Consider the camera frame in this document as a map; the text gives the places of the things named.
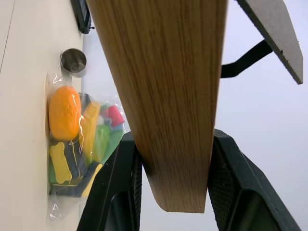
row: gray panel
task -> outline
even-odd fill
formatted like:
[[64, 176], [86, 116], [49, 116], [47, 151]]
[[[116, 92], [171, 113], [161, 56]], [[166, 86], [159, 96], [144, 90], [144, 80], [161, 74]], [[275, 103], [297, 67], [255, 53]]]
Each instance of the gray panel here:
[[237, 0], [294, 80], [303, 83], [303, 54], [283, 0]]

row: stainless steel cup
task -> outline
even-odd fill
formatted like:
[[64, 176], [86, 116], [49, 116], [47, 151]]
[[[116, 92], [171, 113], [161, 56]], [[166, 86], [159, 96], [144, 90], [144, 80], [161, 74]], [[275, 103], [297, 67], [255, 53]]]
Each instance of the stainless steel cup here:
[[65, 50], [60, 56], [62, 75], [84, 77], [86, 74], [87, 58], [85, 54], [75, 48]]

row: clear plastic bag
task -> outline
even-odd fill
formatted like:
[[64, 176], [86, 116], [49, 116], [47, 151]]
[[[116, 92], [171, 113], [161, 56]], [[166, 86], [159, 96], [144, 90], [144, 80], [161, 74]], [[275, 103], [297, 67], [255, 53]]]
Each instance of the clear plastic bag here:
[[118, 146], [127, 123], [117, 97], [99, 103], [77, 92], [59, 75], [47, 74], [46, 93], [50, 127], [48, 217], [59, 220], [78, 198], [89, 195], [96, 174]]

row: white wall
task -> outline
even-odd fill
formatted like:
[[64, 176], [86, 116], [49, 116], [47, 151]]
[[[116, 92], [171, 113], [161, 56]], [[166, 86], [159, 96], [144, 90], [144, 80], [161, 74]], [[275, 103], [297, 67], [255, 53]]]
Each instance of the white wall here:
[[[285, 3], [305, 56], [308, 2]], [[235, 61], [261, 40], [237, 2], [230, 1], [223, 63]], [[83, 90], [104, 101], [116, 94], [116, 88], [96, 31], [84, 41], [89, 65]], [[308, 230], [308, 84], [297, 85], [272, 53], [238, 77], [221, 80], [216, 128], [233, 136], [266, 174], [301, 229]], [[166, 213], [156, 204], [143, 176], [141, 231], [218, 230], [209, 197], [205, 214]]]

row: wood grain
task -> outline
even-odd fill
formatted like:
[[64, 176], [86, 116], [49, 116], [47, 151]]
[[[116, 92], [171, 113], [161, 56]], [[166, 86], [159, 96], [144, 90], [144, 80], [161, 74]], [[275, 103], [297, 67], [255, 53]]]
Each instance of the wood grain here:
[[203, 213], [226, 0], [88, 0], [156, 202]]

